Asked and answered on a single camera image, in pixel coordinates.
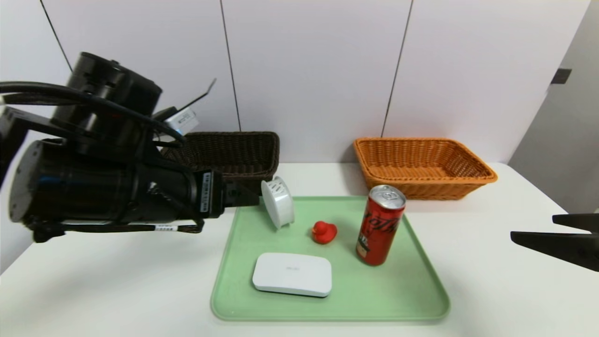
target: red rubber duck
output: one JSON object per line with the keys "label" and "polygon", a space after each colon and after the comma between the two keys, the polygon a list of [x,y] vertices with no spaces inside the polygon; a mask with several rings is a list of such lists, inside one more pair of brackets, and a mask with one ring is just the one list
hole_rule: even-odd
{"label": "red rubber duck", "polygon": [[328,224],[324,221],[318,221],[314,224],[314,227],[312,227],[312,238],[314,239],[314,241],[320,243],[321,245],[333,241],[336,235],[337,226],[335,226],[334,224]]}

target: white table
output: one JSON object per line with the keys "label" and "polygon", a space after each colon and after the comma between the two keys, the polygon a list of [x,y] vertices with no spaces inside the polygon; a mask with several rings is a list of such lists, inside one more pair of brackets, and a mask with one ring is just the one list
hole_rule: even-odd
{"label": "white table", "polygon": [[[234,210],[202,234],[68,233],[32,245],[1,276],[0,336],[599,336],[599,273],[510,241],[510,230],[575,232],[504,164],[460,201],[406,215],[452,301],[436,323],[230,323],[210,310]],[[294,195],[364,195],[357,164],[281,164]]]}

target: green tray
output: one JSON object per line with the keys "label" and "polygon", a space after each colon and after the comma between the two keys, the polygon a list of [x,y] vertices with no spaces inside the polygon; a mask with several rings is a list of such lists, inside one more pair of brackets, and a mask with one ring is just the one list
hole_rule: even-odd
{"label": "green tray", "polygon": [[[355,252],[366,197],[295,197],[295,222],[276,231],[263,204],[237,209],[212,292],[214,314],[228,321],[415,321],[449,312],[449,297],[404,216],[387,261],[373,267]],[[335,240],[312,241],[318,220],[337,225]],[[326,298],[258,291],[252,274],[264,252],[327,258]]]}

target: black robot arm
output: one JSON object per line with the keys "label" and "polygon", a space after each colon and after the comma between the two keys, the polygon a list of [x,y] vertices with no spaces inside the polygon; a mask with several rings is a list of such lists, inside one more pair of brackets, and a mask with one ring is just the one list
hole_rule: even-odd
{"label": "black robot arm", "polygon": [[[225,182],[217,171],[192,172],[162,157],[156,132],[179,144],[184,137],[163,123],[164,113],[152,116],[161,92],[117,62],[88,53],[81,54],[67,87],[0,82],[6,104],[58,106],[51,119],[12,107],[0,116],[0,186],[29,130],[58,137],[33,142],[23,155],[10,218],[45,242],[65,231],[199,233],[204,219],[225,207],[258,204],[256,194]],[[195,224],[164,225],[178,219]]]}

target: coca-cola can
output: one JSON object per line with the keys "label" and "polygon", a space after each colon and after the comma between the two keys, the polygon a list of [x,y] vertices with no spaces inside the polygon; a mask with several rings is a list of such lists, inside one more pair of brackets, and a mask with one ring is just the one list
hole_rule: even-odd
{"label": "coca-cola can", "polygon": [[385,262],[404,209],[406,196],[395,187],[379,185],[370,190],[356,245],[364,262],[371,266]]}

